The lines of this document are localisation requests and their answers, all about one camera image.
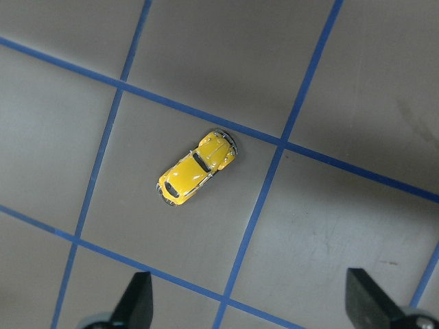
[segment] floor tile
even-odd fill
[[[0,213],[0,327],[49,328],[70,244]]]
[[[221,329],[282,329],[272,322],[266,321],[254,315],[229,307],[224,314]]]
[[[73,232],[115,90],[0,47],[0,204]]]
[[[214,128],[124,95],[83,237],[222,292],[274,147],[231,132],[237,159],[186,204],[170,207],[156,192],[163,172]]]
[[[129,81],[280,136],[330,1],[155,1]]]
[[[438,193],[438,15],[345,1],[291,141]]]
[[[115,260],[80,248],[76,256],[59,328],[77,328],[109,317],[136,272]],[[209,328],[218,302],[152,277],[155,328]]]
[[[0,35],[119,78],[143,0],[5,0]]]
[[[425,292],[420,299],[419,308],[430,312],[436,319],[439,319],[439,267],[431,275],[430,282],[425,289]]]
[[[307,328],[352,328],[348,267],[408,304],[436,246],[439,205],[286,151],[233,299]]]

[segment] blue tape line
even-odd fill
[[[126,57],[125,64],[123,65],[122,73],[121,73],[121,81],[126,81],[128,75],[130,74],[130,69],[132,67],[132,63],[134,61],[134,56],[136,54],[137,45],[140,40],[140,36],[143,30],[143,26],[145,25],[147,14],[151,7],[151,1],[146,0],[143,4],[141,15],[139,17],[134,36],[132,38],[132,42],[130,45],[130,49],[128,50],[128,54]],[[84,201],[82,203],[80,216],[78,219],[78,224],[75,230],[75,238],[80,238],[82,234],[82,230],[84,229],[85,220],[87,217],[88,210],[90,208],[91,198],[93,196],[93,192],[96,186],[97,176],[99,175],[99,170],[101,169],[102,160],[104,159],[105,150],[108,144],[108,140],[110,139],[112,125],[115,122],[117,110],[119,109],[119,105],[122,99],[123,90],[118,88],[115,93],[115,97],[113,99],[110,113],[108,114],[107,122],[105,124],[104,133],[102,134],[101,143],[99,144],[99,149],[97,151],[96,159],[93,164],[93,169],[91,171],[90,180],[88,181],[87,190],[85,193]],[[71,271],[73,268],[73,264],[75,262],[76,252],[78,250],[78,246],[73,243],[69,252],[69,257],[67,258],[67,264],[64,270],[64,275],[62,278],[62,283],[60,287],[60,291],[58,294],[58,299],[56,301],[55,312],[52,318],[51,329],[56,329],[58,326],[58,320],[60,317],[60,313],[62,310],[62,304],[64,302],[64,297],[66,293],[67,286],[69,284],[69,279],[71,276]]]
[[[170,283],[176,284],[182,288],[186,288],[190,291],[193,291],[194,293],[199,293],[200,295],[203,295],[205,297],[211,298],[213,300],[217,300],[218,302],[225,301],[226,304],[238,308],[239,310],[242,310],[244,312],[250,313],[252,315],[256,315],[257,317],[260,317],[262,319],[266,319],[268,321],[274,322],[276,324],[279,324],[281,326],[285,326],[286,328],[293,328],[293,329],[301,329],[301,327],[298,327],[291,322],[288,322],[286,320],[282,320],[278,317],[275,317],[273,315],[270,315],[268,313],[265,313],[261,310],[257,310],[256,308],[253,308],[251,306],[242,304],[240,302],[236,302],[235,300],[225,300],[222,295],[219,293],[215,293],[213,291],[210,291],[208,289],[205,289],[201,286],[198,286],[194,283],[188,282],[186,280],[183,280],[181,278],[178,278],[176,276],[173,276],[171,274],[165,273],[163,271],[160,271],[158,269],[155,269],[151,266],[148,266],[146,264],[140,263],[136,260],[132,260],[131,258],[122,256],[121,254],[112,252],[106,248],[100,247],[94,243],[90,243],[88,241],[79,239],[76,236],[73,236],[72,234],[69,234],[67,232],[64,232],[62,230],[59,230],[57,228],[54,228],[50,225],[47,225],[45,223],[42,223],[40,221],[37,221],[36,219],[33,219],[31,217],[28,217],[18,211],[15,211],[13,209],[10,209],[8,207],[0,205],[0,212],[3,212],[7,215],[10,215],[11,217],[14,217],[26,224],[29,224],[31,226],[34,226],[35,228],[44,230],[48,233],[54,234],[55,236],[58,236],[64,240],[67,240],[68,242],[73,243],[76,246],[83,247],[85,249],[88,249],[92,252],[95,252],[99,255],[109,257],[113,260],[116,260],[117,262],[123,263],[127,266],[133,267],[135,269],[138,269],[140,271],[149,271],[153,276],[156,276],[157,278],[161,278],[163,280],[166,280]]]
[[[279,162],[281,161],[282,153],[283,153],[282,147],[277,147],[276,151],[274,152],[274,156],[271,161],[270,167],[268,168],[267,175],[265,176],[261,188],[261,192],[259,193],[252,215],[250,216],[250,220],[247,224],[246,231],[244,232],[244,237],[242,238],[241,244],[239,245],[239,249],[235,261],[233,263],[232,270],[227,280],[226,288],[224,289],[225,300],[230,298],[230,295],[232,294],[232,290],[236,283],[239,270],[241,269],[242,262],[244,261],[244,256],[246,255],[248,246],[250,244],[250,240],[252,238],[254,228],[256,227],[257,221],[259,219],[259,215],[261,214],[262,211],[262,207],[265,203],[265,200],[267,199],[268,191],[273,182],[274,175],[276,174],[277,167],[279,166]],[[226,311],[226,306],[227,305],[224,301],[219,305],[212,328],[219,328],[221,326],[221,322],[224,317],[224,312]]]
[[[421,297],[425,289],[427,288],[428,282],[430,281],[431,276],[433,275],[434,268],[438,264],[439,261],[439,243],[436,245],[436,248],[433,251],[433,254],[430,257],[430,260],[427,264],[427,267],[424,270],[424,274],[420,279],[418,287],[414,292],[413,298],[410,301],[410,307],[416,308],[420,302]]]
[[[354,166],[353,164],[348,164],[347,162],[337,160],[335,158],[321,154],[311,149],[307,149],[306,147],[302,147],[297,144],[288,143],[285,148],[297,154],[306,156],[307,158],[311,158],[323,162],[327,165],[345,170],[349,173],[353,173],[363,178],[367,178],[368,180],[373,180],[374,182],[378,182],[386,186],[396,188],[400,191],[416,195],[417,197],[422,197],[423,199],[427,199],[429,201],[439,203],[439,195],[423,190],[421,188],[400,182],[398,180],[394,180],[384,175],[379,175],[378,173],[374,173],[372,171]]]
[[[166,281],[169,281],[171,283],[177,284],[180,287],[189,289],[191,291],[194,291],[196,293],[199,293],[200,295],[209,297],[213,300],[220,301],[222,300],[222,296],[219,293],[215,293],[213,291],[210,291],[208,289],[205,289],[203,287],[200,287],[196,284],[190,283],[186,280],[177,278],[176,276],[172,276],[171,274],[165,273],[163,271],[160,271],[158,269],[155,269],[153,267],[150,267],[148,265],[145,265],[143,263],[140,263],[138,261],[132,260],[131,258],[122,256],[118,253],[112,252],[106,248],[100,247],[98,245],[95,245],[94,243],[87,242],[85,240],[80,239],[77,236],[73,236],[72,234],[69,234],[65,231],[59,230],[57,228],[54,228],[50,225],[47,225],[45,223],[42,223],[40,221],[37,221],[36,219],[33,219],[31,217],[28,217],[18,211],[15,211],[13,209],[10,209],[8,207],[0,205],[0,212],[3,212],[7,215],[10,215],[11,217],[14,217],[26,224],[30,224],[31,226],[34,226],[35,228],[39,228],[41,230],[44,230],[48,233],[54,234],[55,236],[58,236],[64,240],[67,240],[68,242],[71,242],[72,244],[77,247],[78,245],[81,247],[84,247],[86,249],[91,250],[92,252],[96,252],[102,256],[109,257],[113,260],[116,260],[118,262],[121,262],[125,265],[134,267],[136,269],[139,269],[141,271],[150,271],[154,276],[164,279]]]
[[[296,100],[294,101],[292,111],[290,112],[287,123],[285,124],[285,127],[283,129],[280,143],[276,148],[276,152],[274,153],[272,163],[270,165],[270,168],[268,169],[261,192],[259,193],[256,206],[254,207],[246,231],[244,232],[244,237],[241,241],[241,245],[239,246],[235,262],[233,263],[232,271],[230,272],[230,276],[227,280],[226,288],[224,289],[224,301],[221,302],[221,304],[219,305],[217,314],[215,316],[215,320],[212,325],[212,329],[219,329],[221,326],[222,320],[224,318],[224,313],[226,312],[226,308],[227,308],[227,304],[225,301],[229,299],[232,294],[232,290],[236,283],[239,270],[241,269],[242,262],[244,261],[244,257],[246,255],[248,246],[250,244],[250,240],[254,232],[254,228],[256,227],[257,221],[259,219],[259,215],[261,214],[262,211],[262,207],[265,203],[265,200],[267,199],[267,194],[270,189],[271,183],[273,181],[274,174],[276,173],[279,162],[281,161],[283,150],[287,144],[289,135],[291,134],[296,119],[300,113],[300,109],[302,108],[303,101],[305,100],[314,73],[316,72],[320,58],[322,57],[324,46],[326,45],[329,34],[331,33],[331,30],[334,26],[338,13],[340,12],[340,8],[342,7],[342,4],[343,4],[343,0],[335,0],[333,7],[331,8],[331,11],[328,15],[328,19],[323,27],[322,33],[320,34],[316,48],[311,57],[311,61],[308,65],[307,71],[303,78],[302,84],[300,85],[300,89],[298,91]]]
[[[91,250],[93,252],[96,252],[98,254],[101,254],[103,256],[109,257],[109,258],[111,258],[113,260],[116,260],[118,262],[121,262],[121,263],[123,263],[125,265],[134,267],[134,268],[139,269],[141,271],[149,271],[149,272],[151,272],[152,275],[154,275],[154,276],[156,276],[158,278],[164,279],[164,280],[169,281],[171,283],[174,283],[174,284],[176,284],[176,285],[178,285],[180,287],[189,289],[189,290],[191,290],[191,291],[193,291],[195,293],[199,293],[200,295],[209,297],[209,298],[211,298],[213,300],[220,301],[222,299],[222,296],[219,293],[215,293],[213,291],[210,291],[208,289],[200,287],[200,286],[198,286],[198,285],[196,285],[194,283],[190,283],[190,282],[188,282],[186,280],[177,278],[176,276],[173,276],[171,274],[165,273],[163,271],[160,271],[158,269],[155,269],[153,267],[150,267],[148,265],[140,263],[140,262],[138,262],[136,260],[132,260],[131,258],[122,256],[120,254],[112,252],[112,251],[110,251],[110,250],[108,250],[106,248],[100,247],[100,246],[95,245],[93,243],[84,241],[82,239],[76,240],[76,243],[78,245],[86,248],[86,249],[89,249],[89,250]]]
[[[327,43],[329,34],[331,33],[331,30],[335,24],[335,20],[337,19],[342,4],[343,4],[343,0],[335,0],[331,12],[329,13],[328,19],[323,27],[322,33],[318,39],[316,48],[314,49],[313,55],[311,57],[311,61],[308,65],[307,72],[305,73],[305,77],[303,78],[302,84],[300,85],[300,89],[298,91],[296,100],[294,101],[293,109],[289,114],[287,124],[285,125],[285,129],[283,130],[282,133],[281,139],[285,141],[288,140],[289,135],[293,130],[293,126],[300,113],[300,109],[302,108],[303,101],[307,96],[309,86],[311,85],[311,81],[314,77],[314,73],[316,72],[320,58],[322,57],[324,46]]]
[[[132,37],[130,50],[128,51],[128,55],[126,56],[125,64],[122,69],[121,80],[126,81],[128,79],[128,75],[130,74],[132,63],[134,62],[134,57],[136,55],[137,46],[139,45],[140,37],[143,31],[143,27],[146,23],[146,18],[150,13],[152,5],[152,0],[146,0],[143,4],[141,14],[139,17],[139,21],[137,22],[136,29],[134,31],[134,36]]]
[[[216,115],[203,112],[201,110],[197,110],[196,108],[193,108],[191,106],[184,105],[182,103],[178,103],[177,101],[173,101],[171,99],[168,99],[166,97],[151,93],[150,91],[144,90],[142,88],[133,86],[131,84],[126,83],[122,80],[113,79],[111,77],[107,77],[106,75],[103,75],[101,73],[94,72],[89,69],[85,69],[81,66],[71,64],[70,62],[66,62],[64,60],[61,60],[59,58],[55,58],[53,56],[47,55],[46,53],[42,53],[40,51],[37,51],[35,49],[31,49],[29,47],[26,47],[24,45],[20,45],[14,41],[8,40],[6,38],[0,37],[0,45],[3,45],[5,47],[11,48],[13,50],[19,51],[21,53],[25,53],[26,55],[29,55],[31,57],[37,58],[39,60],[42,60],[44,62],[48,62],[50,64],[59,66],[63,69],[69,70],[71,72],[83,75],[85,77],[89,77],[93,80],[96,80],[98,82],[102,82],[105,84],[108,84],[110,86],[114,86],[116,88],[120,88],[121,90],[127,91],[129,93],[132,93],[134,95],[140,96],[142,98],[149,99],[150,101],[154,101],[156,103],[162,104],[164,106],[173,108],[174,110],[178,110],[180,112],[190,114],[194,117],[197,117],[199,119],[203,119],[206,121],[209,121],[211,123],[214,123],[216,125],[221,125],[223,127],[226,127],[230,130],[234,130],[236,132],[241,132],[242,134],[246,134],[248,136],[257,138],[261,141],[278,145],[280,142],[280,139],[274,136],[271,136],[269,134],[260,132],[258,130],[246,127],[244,125],[240,125],[238,123],[223,119],[221,117],[218,117]]]
[[[281,319],[280,317],[275,317],[274,315],[263,312],[262,310],[258,310],[257,308],[251,307],[249,305],[242,304],[240,302],[237,302],[236,300],[228,300],[227,304],[229,306],[232,306],[233,308],[237,308],[238,310],[242,310],[243,312],[249,313],[249,314],[254,315],[256,317],[260,317],[261,319],[264,319],[266,321],[272,322],[273,324],[277,324],[277,325],[285,327],[285,328],[304,329],[303,327],[301,327],[297,324],[293,324],[292,322]]]
[[[71,245],[69,256],[67,257],[67,264],[64,270],[64,275],[62,276],[61,287],[58,293],[58,299],[55,304],[54,316],[52,317],[52,323],[50,325],[51,329],[56,329],[58,325],[58,320],[60,319],[62,303],[64,302],[64,297],[66,295],[67,285],[69,284],[71,270],[73,268],[73,262],[75,261],[77,245]]]

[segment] car rear window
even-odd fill
[[[178,192],[175,190],[175,188],[168,182],[165,182],[165,188],[166,191],[169,192],[170,195],[172,195],[173,197],[179,197],[180,195],[178,194]]]

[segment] yellow toy car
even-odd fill
[[[158,179],[158,194],[171,206],[185,203],[237,154],[237,146],[228,133],[220,129],[208,133],[196,149]]]

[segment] scuff mark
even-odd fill
[[[439,139],[434,136],[425,121],[413,113],[406,101],[397,100],[396,104],[404,121],[411,127],[413,133],[420,136],[425,142],[431,143],[439,151]]]

